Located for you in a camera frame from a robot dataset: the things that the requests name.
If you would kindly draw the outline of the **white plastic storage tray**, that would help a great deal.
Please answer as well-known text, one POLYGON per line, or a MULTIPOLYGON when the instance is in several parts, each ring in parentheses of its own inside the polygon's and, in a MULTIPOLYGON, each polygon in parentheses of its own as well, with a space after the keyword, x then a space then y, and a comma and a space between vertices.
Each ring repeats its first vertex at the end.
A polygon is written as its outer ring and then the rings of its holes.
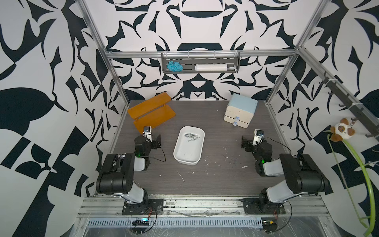
POLYGON ((195 166, 201 159, 205 139, 203 129, 193 126, 181 128, 174 148, 174 159, 184 165, 195 166))

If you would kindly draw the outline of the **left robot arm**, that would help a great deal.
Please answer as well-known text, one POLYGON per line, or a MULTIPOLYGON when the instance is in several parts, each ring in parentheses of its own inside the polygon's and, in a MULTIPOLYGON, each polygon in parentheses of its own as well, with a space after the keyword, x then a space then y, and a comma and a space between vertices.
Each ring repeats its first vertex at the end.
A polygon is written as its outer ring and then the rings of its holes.
POLYGON ((96 181, 96 192, 124 200, 124 215, 143 215, 154 212, 154 205, 145 189, 134 181, 134 172, 146 171, 150 166, 150 152, 161 148, 161 137, 140 135, 134 139, 135 151, 108 154, 96 181))

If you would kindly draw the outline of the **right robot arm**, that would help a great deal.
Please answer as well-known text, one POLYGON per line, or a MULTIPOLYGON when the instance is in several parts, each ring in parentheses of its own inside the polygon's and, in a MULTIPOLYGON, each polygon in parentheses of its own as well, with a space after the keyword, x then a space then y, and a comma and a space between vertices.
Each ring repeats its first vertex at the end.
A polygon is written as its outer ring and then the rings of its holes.
POLYGON ((278 213, 285 201, 300 195, 326 191, 330 183, 308 154, 280 154, 272 159, 272 145, 263 137, 241 138, 241 148, 251 152, 256 172, 261 177, 284 176, 278 184, 262 189, 257 199, 242 199, 246 213, 278 213))

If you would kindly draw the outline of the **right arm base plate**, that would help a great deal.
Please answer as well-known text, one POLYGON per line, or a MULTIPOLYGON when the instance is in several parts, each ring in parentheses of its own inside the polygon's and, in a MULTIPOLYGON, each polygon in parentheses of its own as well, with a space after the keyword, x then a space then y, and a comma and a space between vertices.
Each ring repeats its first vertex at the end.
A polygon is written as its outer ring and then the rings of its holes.
POLYGON ((240 200, 246 214, 285 214, 282 203, 261 202, 258 198, 243 198, 240 200))

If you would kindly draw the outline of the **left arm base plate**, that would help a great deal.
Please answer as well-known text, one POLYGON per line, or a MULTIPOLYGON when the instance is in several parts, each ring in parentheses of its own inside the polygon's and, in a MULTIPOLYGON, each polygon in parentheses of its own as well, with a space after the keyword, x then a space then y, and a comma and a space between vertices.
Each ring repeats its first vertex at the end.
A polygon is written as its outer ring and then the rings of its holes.
POLYGON ((155 215, 156 213, 161 214, 163 211, 164 200, 161 198, 153 198, 148 201, 143 201, 142 203, 129 203, 124 202, 122 215, 155 215))

